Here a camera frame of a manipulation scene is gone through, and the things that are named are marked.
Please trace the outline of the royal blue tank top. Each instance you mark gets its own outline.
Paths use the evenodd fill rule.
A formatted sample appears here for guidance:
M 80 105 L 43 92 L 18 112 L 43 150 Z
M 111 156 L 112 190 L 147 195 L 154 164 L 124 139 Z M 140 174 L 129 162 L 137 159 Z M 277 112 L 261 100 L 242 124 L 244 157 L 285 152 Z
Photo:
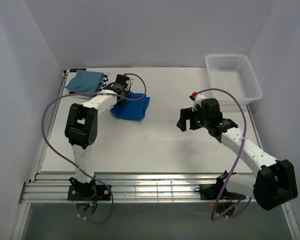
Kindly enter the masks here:
M 150 103 L 150 97 L 145 96 L 136 101 L 127 101 L 125 106 L 114 105 L 110 113 L 117 119 L 128 121 L 142 121 Z

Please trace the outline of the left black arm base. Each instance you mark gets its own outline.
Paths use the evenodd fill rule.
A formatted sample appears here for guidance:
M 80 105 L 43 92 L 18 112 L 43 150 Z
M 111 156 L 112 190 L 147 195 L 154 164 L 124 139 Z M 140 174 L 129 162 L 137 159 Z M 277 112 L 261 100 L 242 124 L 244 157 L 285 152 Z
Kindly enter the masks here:
M 88 190 L 83 190 L 78 187 L 70 186 L 68 189 L 67 198 L 68 201 L 94 201 L 99 199 L 100 201 L 110 201 L 112 199 L 110 191 L 105 185 L 95 185 Z

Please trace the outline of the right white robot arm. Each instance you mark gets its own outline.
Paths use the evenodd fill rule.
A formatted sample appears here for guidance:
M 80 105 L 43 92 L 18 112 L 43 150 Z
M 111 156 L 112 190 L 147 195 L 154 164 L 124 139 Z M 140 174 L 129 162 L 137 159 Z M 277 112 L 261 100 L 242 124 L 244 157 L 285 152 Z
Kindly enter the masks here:
M 215 200 L 219 196 L 247 196 L 256 200 L 264 210 L 271 210 L 297 198 L 298 188 L 293 164 L 285 159 L 278 160 L 263 151 L 251 140 L 244 139 L 238 125 L 221 112 L 204 115 L 201 110 L 183 108 L 177 127 L 187 130 L 207 129 L 218 142 L 232 150 L 253 172 L 253 177 L 225 171 L 214 184 L 201 186 L 199 192 L 203 200 Z

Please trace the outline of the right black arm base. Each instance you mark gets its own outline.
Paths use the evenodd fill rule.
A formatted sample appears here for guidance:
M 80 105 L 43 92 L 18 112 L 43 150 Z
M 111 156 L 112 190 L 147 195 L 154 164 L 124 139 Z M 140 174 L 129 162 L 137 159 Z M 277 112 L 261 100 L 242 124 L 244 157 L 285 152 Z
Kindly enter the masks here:
M 199 193 L 201 200 L 216 200 L 219 195 L 220 189 L 216 184 L 200 184 L 194 189 L 194 192 Z M 239 200 L 241 197 L 243 197 L 244 199 L 246 198 L 244 195 L 224 190 L 220 199 L 230 201 Z

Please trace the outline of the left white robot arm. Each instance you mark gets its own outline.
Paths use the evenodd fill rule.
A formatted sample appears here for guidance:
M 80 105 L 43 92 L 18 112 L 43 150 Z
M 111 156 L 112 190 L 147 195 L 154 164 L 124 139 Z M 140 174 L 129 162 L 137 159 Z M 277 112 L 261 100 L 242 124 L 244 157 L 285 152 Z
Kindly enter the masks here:
M 92 184 L 94 171 L 91 168 L 91 145 L 97 139 L 98 117 L 114 105 L 125 105 L 129 93 L 128 88 L 108 87 L 92 99 L 70 106 L 64 133 L 71 145 L 77 169 L 69 181 L 72 186 L 79 187 L 78 193 L 85 200 L 96 195 L 96 187 Z

